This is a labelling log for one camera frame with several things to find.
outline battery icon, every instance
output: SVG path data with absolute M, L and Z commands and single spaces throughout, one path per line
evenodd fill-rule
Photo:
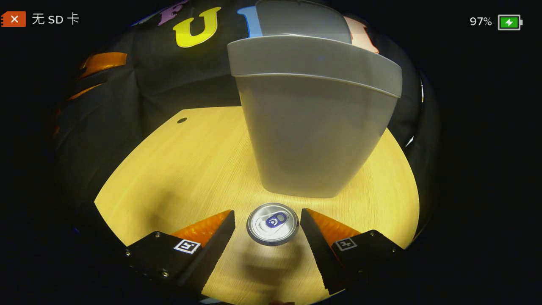
M 499 15 L 499 31 L 519 31 L 522 25 L 521 15 Z

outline yellow letter u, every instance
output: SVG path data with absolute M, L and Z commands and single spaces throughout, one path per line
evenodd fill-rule
M 220 7 L 208 9 L 201 13 L 199 16 L 203 17 L 204 29 L 203 32 L 196 36 L 190 35 L 190 23 L 194 18 L 188 18 L 181 23 L 177 23 L 173 27 L 175 31 L 175 39 L 177 40 L 177 45 L 181 48 L 190 48 L 195 45 L 198 45 L 207 39 L 211 38 L 216 32 L 218 27 L 218 20 L 216 18 L 216 12 L 220 10 Z

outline round table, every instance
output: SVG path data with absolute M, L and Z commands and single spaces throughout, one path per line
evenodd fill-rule
M 275 247 L 248 235 L 248 215 L 266 202 L 285 204 L 299 217 L 301 209 L 310 208 L 362 233 L 378 230 L 402 248 L 412 242 L 419 214 L 414 176 L 387 129 L 336 197 L 266 191 L 240 106 L 180 111 L 124 159 L 95 199 L 127 246 L 152 231 L 173 233 L 234 210 L 236 228 L 202 291 L 206 296 L 250 305 L 272 300 L 302 305 L 328 298 L 303 230 Z

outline blue pull tab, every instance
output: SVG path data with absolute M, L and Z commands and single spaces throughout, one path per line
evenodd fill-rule
M 266 220 L 266 225 L 268 227 L 270 227 L 270 228 L 275 228 L 275 227 L 285 223 L 287 219 L 288 219 L 288 216 L 286 216 L 286 214 L 284 214 L 282 212 L 279 212 L 279 213 L 269 217 Z

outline red icon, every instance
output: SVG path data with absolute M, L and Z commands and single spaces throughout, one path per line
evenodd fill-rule
M 7 11 L 2 15 L 3 28 L 24 28 L 27 26 L 27 12 Z

